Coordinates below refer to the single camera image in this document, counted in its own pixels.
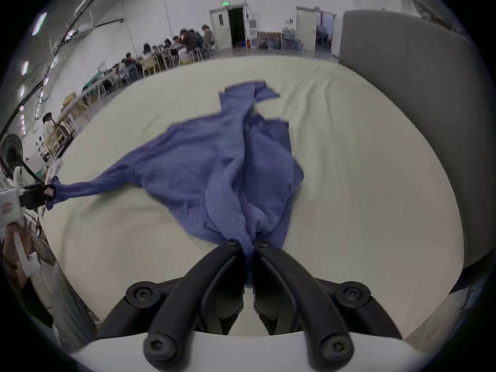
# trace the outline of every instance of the ceiling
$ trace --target ceiling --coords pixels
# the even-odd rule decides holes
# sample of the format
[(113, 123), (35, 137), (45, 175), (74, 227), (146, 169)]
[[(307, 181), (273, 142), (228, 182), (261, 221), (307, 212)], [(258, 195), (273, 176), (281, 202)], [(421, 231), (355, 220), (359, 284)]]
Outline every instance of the ceiling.
[[(74, 11), (83, 0), (51, 0), (46, 7), (40, 8), (40, 14), (46, 12), (46, 18), (36, 35), (32, 35), (33, 28), (39, 15), (33, 19), (32, 26), (27, 29), (26, 34), (19, 44), (16, 53), (11, 58), (9, 67), (5, 73), (3, 83), (0, 85), (2, 98), (0, 100), (0, 128), (4, 128), (5, 124), (14, 112), (24, 115), (26, 135), (29, 131), (35, 129), (35, 108), (41, 90), (37, 90), (33, 96), (24, 103), (22, 112), (18, 112), (17, 106), (19, 103), (19, 89), (22, 85), (25, 87), (24, 95), (27, 95), (33, 87), (45, 78), (47, 71), (48, 83), (43, 86), (43, 99), (49, 97), (50, 90), (55, 83), (61, 68), (64, 65), (65, 59), (71, 54), (74, 45), (62, 46), (57, 52), (57, 64), (50, 69), (52, 63), (52, 46), (57, 44), (69, 30), (68, 26), (74, 21)], [(91, 16), (93, 21), (97, 23), (99, 19), (111, 7), (120, 0), (94, 0), (88, 7), (82, 10), (83, 14), (78, 18), (73, 25), (73, 29), (77, 29), (81, 24), (90, 23)], [(24, 61), (29, 61), (28, 72), (25, 75), (21, 74), (21, 66)], [(9, 126), (10, 133), (21, 135), (21, 121), (14, 120)]]

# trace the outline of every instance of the fan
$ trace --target fan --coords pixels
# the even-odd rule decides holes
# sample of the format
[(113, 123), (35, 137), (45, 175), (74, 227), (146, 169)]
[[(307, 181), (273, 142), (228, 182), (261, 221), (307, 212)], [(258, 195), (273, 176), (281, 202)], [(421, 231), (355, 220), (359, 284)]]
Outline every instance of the fan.
[(21, 139), (13, 133), (7, 135), (0, 147), (0, 163), (3, 174), (12, 179), (14, 169), (22, 164), (22, 158)]

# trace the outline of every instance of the table with people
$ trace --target table with people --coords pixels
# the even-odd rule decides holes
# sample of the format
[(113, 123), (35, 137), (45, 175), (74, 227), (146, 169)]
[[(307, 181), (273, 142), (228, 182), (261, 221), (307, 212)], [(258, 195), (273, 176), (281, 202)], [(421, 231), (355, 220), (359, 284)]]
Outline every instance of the table with people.
[(118, 76), (123, 81), (131, 82), (142, 78), (146, 72), (151, 74), (151, 69), (155, 73), (180, 63), (188, 64), (195, 61), (195, 56), (201, 60), (210, 57), (215, 50), (214, 34), (208, 25), (203, 25), (202, 30), (203, 36), (194, 29), (183, 28), (172, 41), (165, 39), (164, 43), (158, 46), (145, 43), (143, 52), (137, 58), (133, 58), (128, 52), (126, 57), (116, 64)]

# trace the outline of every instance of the blue cloth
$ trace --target blue cloth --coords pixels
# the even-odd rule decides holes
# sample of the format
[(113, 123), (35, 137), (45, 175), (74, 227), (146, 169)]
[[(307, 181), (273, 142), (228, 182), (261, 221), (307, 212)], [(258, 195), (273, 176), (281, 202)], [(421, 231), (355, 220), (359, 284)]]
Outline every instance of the blue cloth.
[(252, 114), (256, 101), (278, 95), (265, 82), (220, 93), (221, 111), (169, 129), (90, 182), (61, 184), (54, 204), (135, 183), (169, 208), (193, 236), (223, 244), (237, 239), (247, 256), (262, 235), (282, 247), (303, 171), (291, 155), (288, 123)]

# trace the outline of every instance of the white wall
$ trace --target white wall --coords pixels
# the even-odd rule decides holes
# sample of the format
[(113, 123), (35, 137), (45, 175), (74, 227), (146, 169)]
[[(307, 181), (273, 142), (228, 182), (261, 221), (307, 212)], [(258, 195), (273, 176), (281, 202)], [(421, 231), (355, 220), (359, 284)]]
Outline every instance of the white wall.
[[(210, 24), (209, 10), (221, 7), (221, 2), (240, 4), (244, 0), (122, 0), (110, 9), (103, 19), (124, 17), (124, 23), (113, 23), (95, 29), (75, 45), (72, 54), (62, 63), (64, 66), (55, 80), (50, 97), (44, 104), (44, 112), (52, 112), (57, 118), (62, 102), (71, 92), (79, 94), (83, 85), (97, 72), (103, 61), (117, 62), (127, 52), (139, 56), (143, 43), (160, 44), (165, 38), (172, 39), (182, 28), (200, 30)], [(416, 15), (411, 0), (246, 0), (257, 29), (280, 31), (287, 26), (286, 19), (294, 18), (296, 6), (318, 6), (336, 14), (334, 22), (332, 53), (339, 56), (342, 22), (339, 18), (350, 9), (381, 9)], [(26, 142), (32, 142), (32, 136)]]

